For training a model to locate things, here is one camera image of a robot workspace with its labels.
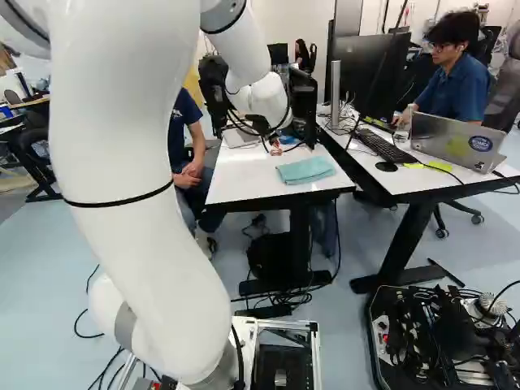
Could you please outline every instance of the man in blue shirt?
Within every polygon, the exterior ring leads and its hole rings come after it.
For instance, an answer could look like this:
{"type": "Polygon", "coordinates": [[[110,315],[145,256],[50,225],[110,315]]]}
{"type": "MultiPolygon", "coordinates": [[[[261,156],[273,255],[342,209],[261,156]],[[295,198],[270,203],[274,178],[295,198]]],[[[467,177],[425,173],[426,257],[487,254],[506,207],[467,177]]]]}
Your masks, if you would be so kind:
{"type": "Polygon", "coordinates": [[[208,258],[216,249],[211,234],[222,223],[224,213],[205,210],[213,169],[204,166],[206,139],[200,123],[202,112],[188,90],[182,88],[173,107],[168,128],[168,155],[180,212],[208,258]],[[193,160],[184,150],[184,126],[193,140],[193,160]]]}
{"type": "Polygon", "coordinates": [[[444,116],[480,125],[488,104],[490,75],[486,67],[467,53],[477,42],[479,17],[471,11],[443,16],[427,34],[433,45],[433,63],[440,65],[415,103],[395,124],[407,124],[411,111],[444,116]]]}

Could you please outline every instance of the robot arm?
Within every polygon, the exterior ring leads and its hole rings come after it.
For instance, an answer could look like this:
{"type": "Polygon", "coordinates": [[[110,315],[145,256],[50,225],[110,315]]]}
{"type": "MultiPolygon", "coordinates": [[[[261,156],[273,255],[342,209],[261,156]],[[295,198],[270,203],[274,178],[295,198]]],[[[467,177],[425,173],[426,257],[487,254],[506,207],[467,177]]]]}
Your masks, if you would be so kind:
{"type": "Polygon", "coordinates": [[[266,117],[271,128],[293,120],[280,77],[270,71],[266,42],[246,0],[202,0],[201,30],[229,66],[227,97],[245,114],[266,117]]]}
{"type": "Polygon", "coordinates": [[[0,15],[0,40],[13,48],[48,54],[43,38],[52,41],[51,158],[106,272],[89,294],[97,324],[189,387],[227,389],[236,377],[229,296],[178,211],[167,129],[199,20],[230,66],[236,107],[272,128],[290,122],[245,0],[0,0],[0,15]]]}

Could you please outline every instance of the blue shirt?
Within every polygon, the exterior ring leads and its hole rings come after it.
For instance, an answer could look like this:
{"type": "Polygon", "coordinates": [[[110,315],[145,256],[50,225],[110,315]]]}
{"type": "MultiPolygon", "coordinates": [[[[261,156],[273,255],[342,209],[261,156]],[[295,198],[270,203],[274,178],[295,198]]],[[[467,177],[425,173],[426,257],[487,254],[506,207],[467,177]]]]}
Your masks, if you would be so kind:
{"type": "Polygon", "coordinates": [[[419,111],[461,121],[483,120],[488,104],[490,75],[469,54],[463,54],[446,75],[439,68],[415,100],[419,111]]]}
{"type": "Polygon", "coordinates": [[[192,99],[188,90],[181,88],[170,117],[168,128],[168,156],[170,166],[180,167],[184,153],[184,126],[194,124],[202,117],[197,103],[192,99]]]}

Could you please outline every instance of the eyeglasses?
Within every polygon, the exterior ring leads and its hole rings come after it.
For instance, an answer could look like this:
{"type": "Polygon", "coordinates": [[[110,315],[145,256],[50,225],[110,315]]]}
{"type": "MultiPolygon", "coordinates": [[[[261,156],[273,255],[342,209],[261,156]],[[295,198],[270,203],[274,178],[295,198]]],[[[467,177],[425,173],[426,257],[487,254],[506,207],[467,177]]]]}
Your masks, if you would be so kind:
{"type": "Polygon", "coordinates": [[[446,49],[448,46],[453,46],[453,44],[452,43],[442,43],[442,44],[428,43],[428,49],[430,49],[431,51],[435,51],[436,53],[442,53],[444,51],[444,49],[446,49]]]}

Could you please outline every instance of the chair wheel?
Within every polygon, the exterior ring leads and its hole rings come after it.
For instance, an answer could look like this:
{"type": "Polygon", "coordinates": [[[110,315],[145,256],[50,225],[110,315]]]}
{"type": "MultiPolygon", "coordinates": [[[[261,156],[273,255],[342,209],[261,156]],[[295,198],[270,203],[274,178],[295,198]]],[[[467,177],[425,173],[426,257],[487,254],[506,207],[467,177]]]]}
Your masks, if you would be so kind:
{"type": "Polygon", "coordinates": [[[444,238],[449,236],[449,232],[446,229],[437,229],[437,230],[435,230],[435,235],[440,240],[443,240],[444,238]]]}
{"type": "Polygon", "coordinates": [[[473,215],[471,217],[471,222],[474,224],[474,225],[480,225],[481,223],[484,222],[484,217],[482,215],[473,215]]]}

